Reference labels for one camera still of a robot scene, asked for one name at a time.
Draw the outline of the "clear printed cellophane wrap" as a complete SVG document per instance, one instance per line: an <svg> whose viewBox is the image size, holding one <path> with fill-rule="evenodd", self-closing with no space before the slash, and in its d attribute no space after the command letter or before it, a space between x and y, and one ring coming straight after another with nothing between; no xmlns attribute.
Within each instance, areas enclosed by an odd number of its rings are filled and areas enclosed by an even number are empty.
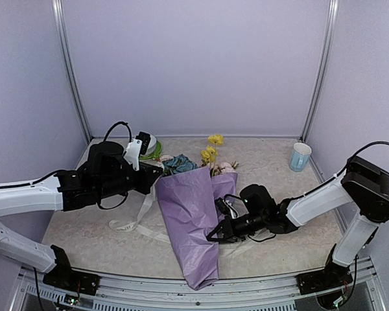
<svg viewBox="0 0 389 311"><path fill-rule="evenodd" d="M110 220L108 226L111 230L118 233L129 233L137 232L143 236L149 237L153 240L163 242L165 244L171 245L168 234L166 233L165 224L163 217L160 212L157 212L156 215L159 216L160 224L157 225L158 230L151 230L149 227L145 226L147 218L145 215L150 213L152 206L155 210L159 209L157 201L156 188L153 186L151 188L151 193L145 196L145 199L141 205L141 208L135 218L122 217L119 220ZM219 255L221 257L232 258L237 257L240 254L243 254L247 250L251 249L255 245L255 242L247 238L245 241L236 242L234 244L221 244L219 246Z"/></svg>

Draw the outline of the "pink fake rose bunch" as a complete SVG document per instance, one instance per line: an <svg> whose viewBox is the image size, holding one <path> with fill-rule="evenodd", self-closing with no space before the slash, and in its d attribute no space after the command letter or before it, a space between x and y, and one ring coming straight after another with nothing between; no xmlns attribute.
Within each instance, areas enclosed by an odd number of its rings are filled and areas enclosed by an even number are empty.
<svg viewBox="0 0 389 311"><path fill-rule="evenodd" d="M156 159L157 162L165 162L174 159L174 156L171 155L161 155L159 158Z"/></svg>

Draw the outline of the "blue fake flower bunch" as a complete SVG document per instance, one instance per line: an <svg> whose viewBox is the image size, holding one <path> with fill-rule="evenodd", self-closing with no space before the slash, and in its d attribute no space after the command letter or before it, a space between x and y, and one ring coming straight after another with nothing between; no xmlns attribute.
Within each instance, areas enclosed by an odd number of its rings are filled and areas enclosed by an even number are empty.
<svg viewBox="0 0 389 311"><path fill-rule="evenodd" d="M180 154L162 162L163 176L181 174L198 168L198 165L187 156Z"/></svg>

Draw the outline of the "purple wrapping paper sheet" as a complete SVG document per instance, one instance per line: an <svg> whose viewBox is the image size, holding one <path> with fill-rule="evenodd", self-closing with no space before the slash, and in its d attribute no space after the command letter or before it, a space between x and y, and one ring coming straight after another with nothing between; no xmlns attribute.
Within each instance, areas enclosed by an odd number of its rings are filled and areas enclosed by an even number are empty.
<svg viewBox="0 0 389 311"><path fill-rule="evenodd" d="M235 194L237 178L236 172L212 178L204 167L162 177L157 183L158 203L172 250L193 290L219 279L218 244L207 241L206 236L218 225L215 200Z"/></svg>

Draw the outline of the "yellow fake flower stem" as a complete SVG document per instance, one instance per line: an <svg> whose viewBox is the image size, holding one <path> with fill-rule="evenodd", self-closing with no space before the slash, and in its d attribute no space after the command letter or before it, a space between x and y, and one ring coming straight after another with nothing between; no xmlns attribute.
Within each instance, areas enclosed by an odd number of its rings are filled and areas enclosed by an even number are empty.
<svg viewBox="0 0 389 311"><path fill-rule="evenodd" d="M224 137L221 134L213 134L207 137L208 145L200 151L202 164L214 169L218 156L217 147L223 145Z"/></svg>

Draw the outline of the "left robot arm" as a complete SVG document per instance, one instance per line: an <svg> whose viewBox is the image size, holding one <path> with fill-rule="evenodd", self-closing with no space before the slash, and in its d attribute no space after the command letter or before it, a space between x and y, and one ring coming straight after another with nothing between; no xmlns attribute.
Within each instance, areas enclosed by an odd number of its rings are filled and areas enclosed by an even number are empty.
<svg viewBox="0 0 389 311"><path fill-rule="evenodd" d="M91 145L88 159L76 170L56 170L28 181L0 183L0 217L36 211L79 210L131 190L150 194L162 168L140 160L156 147L156 138L145 132L130 137L127 146L109 140ZM64 288L78 281L65 251L37 243L0 222L0 254L52 275Z"/></svg>

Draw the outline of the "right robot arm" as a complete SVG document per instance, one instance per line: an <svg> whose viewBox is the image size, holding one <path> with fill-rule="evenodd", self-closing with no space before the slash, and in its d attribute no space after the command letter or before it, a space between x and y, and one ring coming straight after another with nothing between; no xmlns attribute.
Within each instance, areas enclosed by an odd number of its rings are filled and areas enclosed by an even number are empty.
<svg viewBox="0 0 389 311"><path fill-rule="evenodd" d="M225 198L215 205L225 217L207 236L210 242L235 242L261 229L273 235L289 234L308 221L343 205L354 203L358 214L339 243L330 251L325 267L312 274L326 288L344 281L358 252L379 226L389 221L389 172L354 153L344 167L323 184L295 198L276 203L262 185L249 185L237 196L247 214L232 217Z"/></svg>

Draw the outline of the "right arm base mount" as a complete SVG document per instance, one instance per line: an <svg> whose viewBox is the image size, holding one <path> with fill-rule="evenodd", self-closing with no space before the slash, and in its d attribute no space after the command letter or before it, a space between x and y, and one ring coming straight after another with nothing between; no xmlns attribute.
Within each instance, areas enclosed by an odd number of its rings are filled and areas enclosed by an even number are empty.
<svg viewBox="0 0 389 311"><path fill-rule="evenodd" d="M352 283L353 277L350 272L344 274L326 273L324 270L301 273L296 276L301 295L313 294L324 290L330 290Z"/></svg>

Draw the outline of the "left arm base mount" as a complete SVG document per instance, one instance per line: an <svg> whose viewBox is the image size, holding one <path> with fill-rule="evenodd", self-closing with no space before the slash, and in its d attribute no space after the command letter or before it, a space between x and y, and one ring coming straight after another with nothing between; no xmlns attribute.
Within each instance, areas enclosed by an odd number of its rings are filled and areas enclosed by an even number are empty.
<svg viewBox="0 0 389 311"><path fill-rule="evenodd" d="M95 296L100 277L81 271L51 271L43 276L43 283L55 288Z"/></svg>

